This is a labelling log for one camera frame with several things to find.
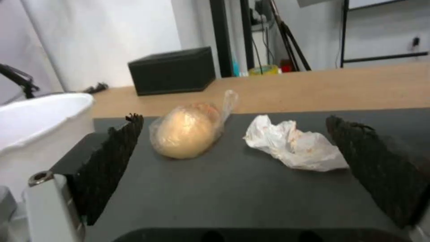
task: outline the crumpled plastic bag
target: crumpled plastic bag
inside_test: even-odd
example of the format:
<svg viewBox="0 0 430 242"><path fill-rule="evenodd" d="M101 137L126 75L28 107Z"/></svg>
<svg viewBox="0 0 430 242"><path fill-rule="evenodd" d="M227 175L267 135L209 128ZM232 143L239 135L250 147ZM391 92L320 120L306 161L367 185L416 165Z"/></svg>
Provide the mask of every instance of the crumpled plastic bag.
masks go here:
<svg viewBox="0 0 430 242"><path fill-rule="evenodd" d="M259 115L248 127L244 140L249 147L293 169L330 171L349 167L337 146L320 133L296 129L295 121L273 125L267 115Z"/></svg>
<svg viewBox="0 0 430 242"><path fill-rule="evenodd" d="M158 153L175 159L197 157L221 136L238 98L236 92L227 90L222 111L206 102L173 109L149 126L152 146Z"/></svg>

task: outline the white container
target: white container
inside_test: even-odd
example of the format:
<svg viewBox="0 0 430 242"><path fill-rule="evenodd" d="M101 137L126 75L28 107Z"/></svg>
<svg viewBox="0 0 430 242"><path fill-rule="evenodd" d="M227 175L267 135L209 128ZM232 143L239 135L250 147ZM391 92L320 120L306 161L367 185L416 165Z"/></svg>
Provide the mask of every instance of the white container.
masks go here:
<svg viewBox="0 0 430 242"><path fill-rule="evenodd" d="M30 176L50 169L94 132L89 94L67 93L0 107L0 185L17 201Z"/></svg>

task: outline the black box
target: black box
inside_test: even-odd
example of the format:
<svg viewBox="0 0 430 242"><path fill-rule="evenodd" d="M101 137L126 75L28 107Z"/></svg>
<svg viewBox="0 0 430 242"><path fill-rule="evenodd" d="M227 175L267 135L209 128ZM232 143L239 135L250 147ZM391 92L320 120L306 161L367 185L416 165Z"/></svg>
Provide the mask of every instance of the black box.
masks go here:
<svg viewBox="0 0 430 242"><path fill-rule="evenodd" d="M129 69L139 96L203 91L215 80L210 47L147 56Z"/></svg>

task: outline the white backdrop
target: white backdrop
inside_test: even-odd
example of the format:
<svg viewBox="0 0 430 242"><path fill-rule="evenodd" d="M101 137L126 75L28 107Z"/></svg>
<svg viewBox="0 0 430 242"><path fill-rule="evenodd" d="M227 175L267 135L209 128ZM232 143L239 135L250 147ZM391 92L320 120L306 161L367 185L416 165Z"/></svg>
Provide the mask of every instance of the white backdrop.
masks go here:
<svg viewBox="0 0 430 242"><path fill-rule="evenodd" d="M180 50L171 0L22 0L66 90L133 85L127 63Z"/></svg>

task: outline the wooden tabletop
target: wooden tabletop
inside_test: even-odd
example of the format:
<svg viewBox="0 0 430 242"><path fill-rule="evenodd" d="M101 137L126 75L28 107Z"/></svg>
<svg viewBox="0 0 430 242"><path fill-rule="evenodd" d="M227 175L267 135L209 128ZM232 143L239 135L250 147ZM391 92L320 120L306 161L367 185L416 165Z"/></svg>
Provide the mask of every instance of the wooden tabletop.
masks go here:
<svg viewBox="0 0 430 242"><path fill-rule="evenodd" d="M423 108L430 107L430 62L224 78L195 93L137 96L134 87L111 88L94 95L93 117L160 116L193 102L221 107L228 89L239 94L234 113Z"/></svg>

